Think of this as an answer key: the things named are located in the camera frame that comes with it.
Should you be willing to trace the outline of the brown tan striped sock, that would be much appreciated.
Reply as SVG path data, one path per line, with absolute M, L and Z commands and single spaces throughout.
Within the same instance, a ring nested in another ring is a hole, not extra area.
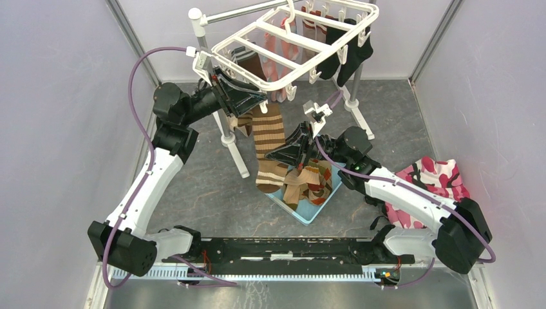
M 266 194 L 276 192 L 284 185 L 288 167 L 267 159 L 265 155 L 285 144 L 285 128 L 279 104 L 269 104 L 266 113 L 260 107 L 252 110 L 252 133 L 258 160 L 256 187 Z
M 238 130 L 242 132 L 244 136 L 248 137 L 252 133 L 252 119 L 252 112 L 249 111 L 239 117 L 235 117 L 234 115 L 228 116 L 227 122 L 232 132 Z

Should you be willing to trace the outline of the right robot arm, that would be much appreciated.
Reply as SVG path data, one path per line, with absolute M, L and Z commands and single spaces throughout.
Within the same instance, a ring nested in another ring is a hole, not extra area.
M 326 160 L 338 168 L 348 189 L 369 201 L 395 206 L 421 222 L 421 228 L 391 226 L 373 243 L 372 255 L 381 263 L 401 255 L 427 256 L 467 274 L 476 263 L 496 261 L 490 245 L 493 236 L 476 201 L 444 197 L 405 180 L 371 159 L 371 149 L 372 143 L 360 127 L 349 127 L 334 138 L 315 135 L 311 124 L 303 122 L 284 144 L 265 156 L 292 167 L 304 167 L 312 159 Z

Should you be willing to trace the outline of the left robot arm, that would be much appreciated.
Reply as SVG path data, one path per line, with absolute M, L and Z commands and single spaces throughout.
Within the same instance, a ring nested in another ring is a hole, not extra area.
M 186 262 L 197 261 L 202 255 L 202 244 L 196 241 L 200 233 L 175 227 L 148 234 L 151 215 L 194 149 L 198 132 L 190 125 L 217 111 L 241 116 L 266 100 L 264 91 L 219 68 L 193 94 L 172 82 L 159 85 L 153 94 L 156 132 L 147 160 L 119 206 L 106 220 L 93 221 L 88 228 L 97 257 L 138 277 L 146 275 L 156 261 L 175 254 Z

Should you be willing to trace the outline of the argyle beige sock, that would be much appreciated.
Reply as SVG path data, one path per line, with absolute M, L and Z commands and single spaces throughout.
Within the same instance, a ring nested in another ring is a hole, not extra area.
M 320 184 L 308 184 L 308 199 L 317 206 L 322 205 L 330 196 L 332 189 L 332 178 L 329 182 L 322 182 Z

